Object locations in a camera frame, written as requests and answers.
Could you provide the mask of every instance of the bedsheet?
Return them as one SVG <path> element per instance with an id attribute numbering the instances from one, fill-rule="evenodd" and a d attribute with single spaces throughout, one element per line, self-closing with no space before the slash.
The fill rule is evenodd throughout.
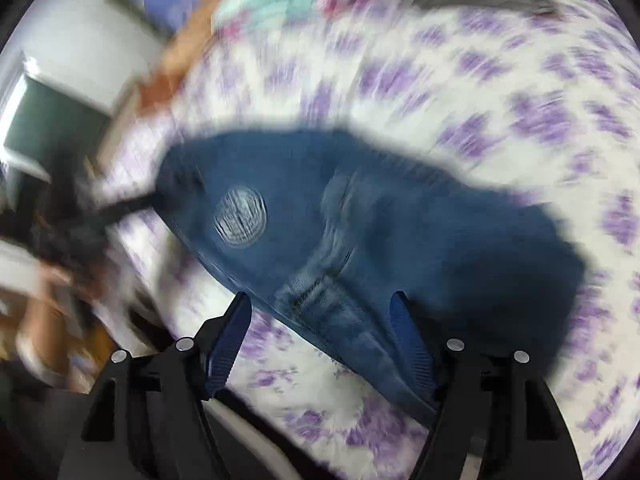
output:
<path id="1" fill-rule="evenodd" d="M 103 198 L 147 190 L 168 145 L 228 124 L 346 124 L 476 185 L 545 203 L 588 261 L 549 379 L 584 477 L 598 478 L 640 420 L 640 53 L 606 0 L 558 15 L 357 2 L 221 41 L 172 109 L 132 127 Z M 232 295 L 153 213 L 117 235 L 175 336 Z M 254 312 L 228 384 L 341 478 L 402 479 L 426 430 L 294 332 Z M 478 461 L 470 461 L 470 471 Z"/>

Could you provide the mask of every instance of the blue jeans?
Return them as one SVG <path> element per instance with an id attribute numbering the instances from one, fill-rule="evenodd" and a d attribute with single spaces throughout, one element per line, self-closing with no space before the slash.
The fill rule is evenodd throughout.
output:
<path id="1" fill-rule="evenodd" d="M 158 213 L 216 279 L 426 425 L 435 370 L 428 347 L 420 360 L 406 344 L 396 291 L 460 339 L 546 369 L 584 273 L 539 206 L 342 130 L 191 140 L 156 186 L 169 198 Z"/>

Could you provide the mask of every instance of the screw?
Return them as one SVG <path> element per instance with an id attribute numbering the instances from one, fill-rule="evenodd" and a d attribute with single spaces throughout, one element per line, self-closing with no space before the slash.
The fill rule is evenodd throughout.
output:
<path id="1" fill-rule="evenodd" d="M 529 362 L 529 354 L 522 350 L 518 350 L 516 353 L 514 353 L 513 358 L 516 359 L 517 362 L 522 364 Z"/>
<path id="2" fill-rule="evenodd" d="M 124 350 L 116 350 L 113 354 L 111 354 L 111 361 L 113 361 L 114 363 L 121 363 L 126 358 L 127 352 Z"/>
<path id="3" fill-rule="evenodd" d="M 460 341 L 460 339 L 449 339 L 447 341 L 447 348 L 449 350 L 453 350 L 454 352 L 460 352 L 465 349 L 465 344 Z"/>
<path id="4" fill-rule="evenodd" d="M 178 339 L 175 343 L 175 347 L 180 352 L 186 352 L 187 350 L 191 350 L 193 348 L 193 339 L 190 337 L 183 337 L 182 339 Z"/>

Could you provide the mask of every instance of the wall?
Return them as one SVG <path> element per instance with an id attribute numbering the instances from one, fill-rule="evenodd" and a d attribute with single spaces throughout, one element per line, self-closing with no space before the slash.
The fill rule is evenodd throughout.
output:
<path id="1" fill-rule="evenodd" d="M 90 101 L 113 111 L 124 83 L 148 72 L 162 48 L 104 0 L 36 0 L 0 54 L 0 85 L 24 52 Z"/>

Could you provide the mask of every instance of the white bedsheet with purple pattern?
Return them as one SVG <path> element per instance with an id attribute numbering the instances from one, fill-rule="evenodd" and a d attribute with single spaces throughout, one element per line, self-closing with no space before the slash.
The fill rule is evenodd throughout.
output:
<path id="1" fill-rule="evenodd" d="M 558 18 L 420 14 L 371 0 L 330 22 L 216 44 L 171 113 L 132 127 L 106 195 L 146 189 L 172 142 L 228 124 L 310 121 L 350 124 L 468 182 L 547 203 L 590 264 L 550 384 L 584 476 L 596 479 L 640 418 L 640 53 L 605 0 L 554 1 Z M 155 214 L 118 233 L 174 335 L 192 335 L 230 302 Z M 407 478 L 426 435 L 258 312 L 229 384 L 344 478 Z"/>

